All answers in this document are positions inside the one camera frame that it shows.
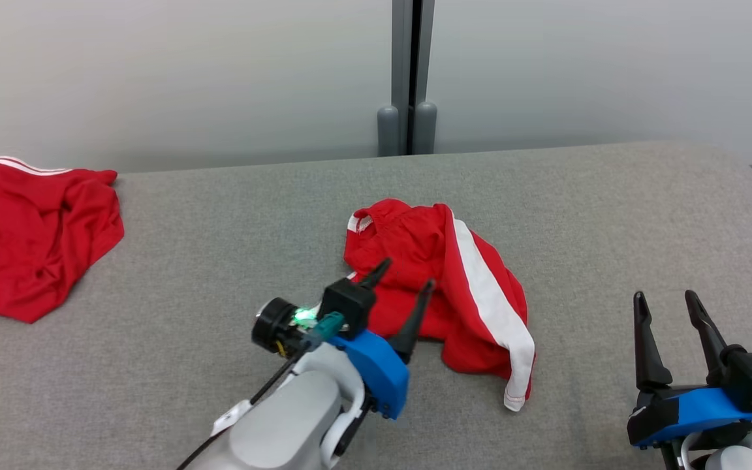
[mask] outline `cable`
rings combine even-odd
[[[306,352],[307,350],[305,348],[301,348],[300,351],[293,354],[292,357],[290,357],[286,361],[286,364],[281,366],[281,368],[278,369],[277,372],[274,373],[274,375],[272,375],[272,378],[266,381],[266,383],[263,384],[262,387],[260,387],[259,392],[254,394],[254,396],[251,398],[251,401],[249,401],[250,404],[254,405],[258,401],[260,401],[260,398],[262,398],[263,395],[265,395],[265,393],[269,391],[269,389],[274,385],[274,383],[277,382],[278,379],[283,377],[283,374],[285,374],[290,369],[290,367],[292,367],[296,362],[298,362],[301,359],[301,357],[304,357],[304,354]]]
[[[275,344],[277,344],[277,353],[280,354],[280,357],[286,357],[286,350],[283,348],[283,344],[281,344],[279,339],[275,341]]]
[[[209,437],[208,440],[204,441],[201,446],[197,447],[197,449],[193,451],[193,453],[191,453],[191,455],[188,458],[186,458],[185,461],[182,462],[181,465],[176,468],[176,470],[185,470],[185,468],[187,468],[187,466],[190,465],[191,462],[194,461],[194,459],[199,457],[200,453],[205,451],[205,449],[207,449],[208,446],[210,446],[213,441],[217,440],[217,438],[220,437],[220,435],[222,435],[223,432],[228,431],[229,429],[230,429],[230,426],[223,429],[222,431],[217,432],[217,434],[214,434],[211,437]]]

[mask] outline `garment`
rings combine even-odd
[[[432,277],[436,291],[420,335],[445,342],[443,361],[454,371],[507,379],[504,405],[520,410],[530,395],[535,344],[524,290],[492,245],[447,205],[412,208],[385,199],[350,217],[344,260],[359,280],[385,258],[393,262],[376,286],[368,328],[380,336],[399,332]]]
[[[0,315],[37,321],[122,239],[117,176],[0,157]]]

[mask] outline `black cable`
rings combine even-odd
[[[272,378],[268,380],[265,384],[263,384],[262,387],[260,387],[260,392],[257,392],[254,394],[254,396],[251,398],[250,404],[254,405],[259,401],[260,398],[263,397],[263,395],[266,395],[266,392],[277,382],[277,379],[280,379],[283,374],[285,374],[290,367],[292,367],[296,362],[298,362],[301,357],[304,357],[304,354],[307,352],[307,348],[301,348],[298,352],[292,355],[292,357],[289,358],[289,360],[286,361],[286,364],[281,366],[280,369],[277,370],[277,372],[272,375]]]
[[[265,393],[268,392],[268,390],[275,384],[275,382],[277,382],[277,380],[280,379],[283,376],[283,374],[285,374],[290,369],[290,367],[292,367],[296,362],[298,362],[301,359],[301,357],[304,357],[304,354],[306,352],[307,352],[307,348],[301,348],[300,351],[293,354],[292,357],[290,357],[289,360],[286,361],[286,364],[281,366],[281,368],[278,369],[277,372],[274,373],[274,375],[272,375],[272,378],[266,381],[265,384],[263,384],[263,387],[260,388],[260,392],[257,392],[251,398],[250,404],[254,405],[255,403],[257,403],[259,399],[262,398],[263,395],[265,395]],[[186,458],[185,461],[182,462],[181,465],[176,468],[176,470],[185,470],[185,468],[187,468],[187,466],[190,465],[191,462],[194,461],[194,459],[199,457],[200,453],[205,452],[205,449],[207,449],[208,446],[210,446],[213,443],[213,441],[217,440],[217,438],[220,437],[220,435],[222,435],[223,432],[228,431],[229,429],[230,429],[230,426],[223,429],[222,431],[217,432],[217,434],[214,434],[211,437],[209,437],[208,440],[204,441],[201,446],[197,447],[197,449],[193,451],[193,453],[191,453],[191,455],[188,458]]]
[[[205,449],[207,449],[208,446],[210,446],[213,441],[217,440],[217,438],[220,437],[220,435],[222,435],[223,432],[228,431],[229,429],[230,429],[230,426],[223,429],[222,431],[217,432],[217,434],[214,434],[211,437],[209,437],[208,440],[204,441],[201,446],[197,447],[197,449],[193,451],[193,453],[191,453],[191,455],[188,458],[186,458],[185,461],[182,462],[181,465],[176,468],[176,470],[185,470],[185,468],[187,468],[187,466],[190,465],[194,459],[199,457],[200,453],[204,452]]]

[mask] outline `teal connector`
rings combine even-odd
[[[321,343],[332,338],[332,336],[336,336],[343,327],[344,316],[338,312],[329,313],[329,315],[325,315],[314,328],[305,334],[301,342],[307,348],[307,351],[315,351]]]

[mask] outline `green light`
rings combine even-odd
[[[309,330],[317,324],[316,318],[317,309],[297,309],[295,310],[295,316],[292,318],[292,323]]]

